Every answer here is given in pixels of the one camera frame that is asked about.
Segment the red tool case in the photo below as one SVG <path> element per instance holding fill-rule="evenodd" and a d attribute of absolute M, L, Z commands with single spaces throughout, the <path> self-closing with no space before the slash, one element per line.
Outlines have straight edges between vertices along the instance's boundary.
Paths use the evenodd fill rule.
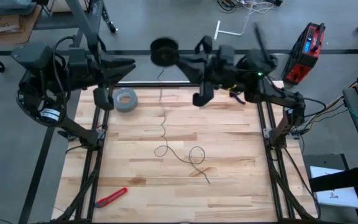
<path fill-rule="evenodd" d="M 307 76 L 320 55 L 324 39 L 324 24 L 309 23 L 293 46 L 282 73 L 282 80 L 294 85 Z"/>

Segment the wooden table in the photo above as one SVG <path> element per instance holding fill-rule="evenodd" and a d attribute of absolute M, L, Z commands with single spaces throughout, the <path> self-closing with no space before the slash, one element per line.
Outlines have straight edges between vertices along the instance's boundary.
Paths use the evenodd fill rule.
<path fill-rule="evenodd" d="M 191 104 L 197 88 L 135 89 L 139 104 L 130 113 L 111 112 L 104 147 L 97 200 L 122 187 L 128 193 L 104 208 L 96 208 L 94 222 L 274 222 L 277 221 L 265 149 L 255 104 L 240 105 L 219 90 L 205 107 Z M 282 109 L 274 106 L 276 121 Z M 90 127 L 94 112 L 92 90 L 83 91 L 75 121 Z M 197 167 L 179 161 L 172 152 L 157 157 L 154 149 L 168 145 L 184 160 L 201 146 L 205 161 Z M 298 141 L 287 139 L 288 150 L 307 180 Z M 70 143 L 69 147 L 79 145 Z M 162 154 L 164 148 L 156 153 Z M 52 218 L 58 217 L 80 188 L 86 151 L 67 154 Z M 195 149 L 194 162 L 203 153 Z M 313 199 L 284 155 L 290 189 L 315 216 Z M 282 192 L 282 208 L 287 217 Z"/>

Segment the white label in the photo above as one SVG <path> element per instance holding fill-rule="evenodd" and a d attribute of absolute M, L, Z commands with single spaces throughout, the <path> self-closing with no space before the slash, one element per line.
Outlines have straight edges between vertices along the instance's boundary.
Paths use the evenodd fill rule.
<path fill-rule="evenodd" d="M 56 116 L 60 116 L 60 112 L 54 109 L 49 109 L 49 108 L 45 108 L 41 111 L 41 113 L 50 113 L 50 114 L 54 114 Z"/>
<path fill-rule="evenodd" d="M 51 118 L 54 119 L 55 121 L 59 120 L 59 117 L 50 113 L 43 113 L 41 112 L 41 116 L 46 117 L 46 118 Z"/>

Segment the gray floor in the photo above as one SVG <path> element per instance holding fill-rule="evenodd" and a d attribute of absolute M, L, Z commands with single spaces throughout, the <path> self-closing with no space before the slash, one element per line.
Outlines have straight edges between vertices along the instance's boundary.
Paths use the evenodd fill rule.
<path fill-rule="evenodd" d="M 238 9 L 233 14 L 223 14 L 215 1 L 208 0 L 105 0 L 111 19 L 119 33 L 111 35 L 104 24 L 100 35 L 109 50 L 146 50 L 151 41 L 160 36 L 171 36 L 181 49 L 192 49 L 205 35 L 213 35 L 216 21 L 221 29 L 238 32 L 247 11 Z M 358 49 L 358 0 L 287 0 L 280 9 L 265 15 L 253 15 L 251 21 L 259 21 L 264 29 L 268 49 L 291 49 L 307 23 L 324 22 L 326 37 L 324 49 Z M 31 41 L 54 44 L 75 29 L 35 31 Z M 242 37 L 220 34 L 218 44 L 232 44 L 237 49 L 256 47 L 251 26 Z M 278 55 L 280 66 L 272 73 L 279 77 L 286 55 Z M 124 80 L 156 80 L 161 68 L 152 65 L 149 56 L 133 56 L 137 68 Z M 26 117 L 17 107 L 14 94 L 24 69 L 9 57 L 0 57 L 7 67 L 0 75 L 0 217 L 17 222 L 24 203 L 30 179 L 40 151 L 45 128 Z M 295 86 L 293 91 L 329 103 L 341 94 L 358 76 L 358 55 L 322 55 L 312 72 Z M 176 68 L 165 69 L 162 80 L 185 80 Z M 69 115 L 73 116 L 79 93 L 73 94 Z M 307 104 L 307 113 L 319 109 Z M 344 153 L 350 167 L 358 166 L 358 141 L 351 141 L 356 130 L 348 113 L 317 123 L 305 135 L 305 154 Z M 58 181 L 63 167 L 67 143 L 55 136 L 48 155 L 42 181 L 30 218 L 31 222 L 46 221 L 52 213 Z M 336 222 L 357 222 L 352 211 L 324 207 L 323 219 Z"/>

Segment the yellow wire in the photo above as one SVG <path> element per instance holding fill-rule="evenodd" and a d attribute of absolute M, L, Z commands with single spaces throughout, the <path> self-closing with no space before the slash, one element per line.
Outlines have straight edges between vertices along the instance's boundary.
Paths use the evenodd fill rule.
<path fill-rule="evenodd" d="M 234 84 L 232 87 L 230 87 L 230 88 L 227 89 L 227 93 L 228 93 L 229 96 L 230 96 L 230 90 L 233 89 L 233 88 L 235 88 L 235 87 L 237 87 L 236 84 Z"/>

